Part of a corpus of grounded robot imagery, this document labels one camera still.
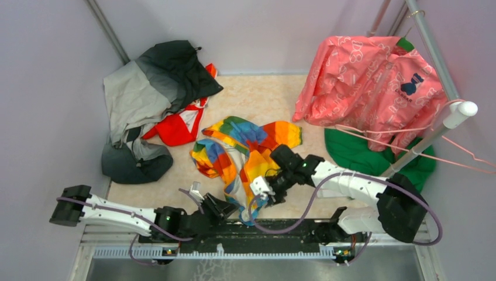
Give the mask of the rainbow striped jacket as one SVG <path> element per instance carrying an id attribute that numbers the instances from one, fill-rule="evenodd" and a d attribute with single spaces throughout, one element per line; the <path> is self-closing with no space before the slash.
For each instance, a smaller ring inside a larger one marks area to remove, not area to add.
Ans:
<path id="1" fill-rule="evenodd" d="M 258 126 L 238 116 L 229 116 L 202 130 L 204 138 L 190 151 L 196 168 L 209 178 L 223 182 L 226 201 L 237 206 L 239 219 L 252 225 L 266 204 L 254 200 L 251 182 L 279 165 L 270 157 L 280 145 L 294 148 L 303 143 L 302 128 L 287 121 Z"/>

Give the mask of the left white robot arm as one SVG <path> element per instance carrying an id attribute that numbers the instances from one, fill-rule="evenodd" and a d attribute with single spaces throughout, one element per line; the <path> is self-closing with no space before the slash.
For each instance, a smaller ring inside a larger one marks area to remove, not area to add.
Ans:
<path id="1" fill-rule="evenodd" d="M 170 206 L 155 209 L 131 207 L 91 194 L 90 186 L 67 187 L 57 197 L 49 221 L 68 227 L 79 223 L 121 227 L 152 242 L 187 242 L 208 234 L 237 211 L 236 204 L 209 193 L 202 195 L 199 186 L 199 182 L 194 182 L 188 190 L 179 190 L 196 204 L 198 209 L 192 214 L 183 208 Z"/>

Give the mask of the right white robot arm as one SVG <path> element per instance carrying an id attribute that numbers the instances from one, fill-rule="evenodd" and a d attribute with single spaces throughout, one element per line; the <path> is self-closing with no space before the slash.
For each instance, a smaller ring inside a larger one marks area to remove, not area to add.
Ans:
<path id="1" fill-rule="evenodd" d="M 330 191 L 365 203 L 365 207 L 338 208 L 331 218 L 329 233 L 336 241 L 351 234 L 388 234 L 404 243 L 414 243 L 427 214 L 427 203 L 411 181 L 400 173 L 392 177 L 369 176 L 345 169 L 316 155 L 302 158 L 280 145 L 270 157 L 278 165 L 274 174 L 261 176 L 261 188 L 271 205 L 285 201 L 292 186 L 309 185 L 317 193 Z"/>

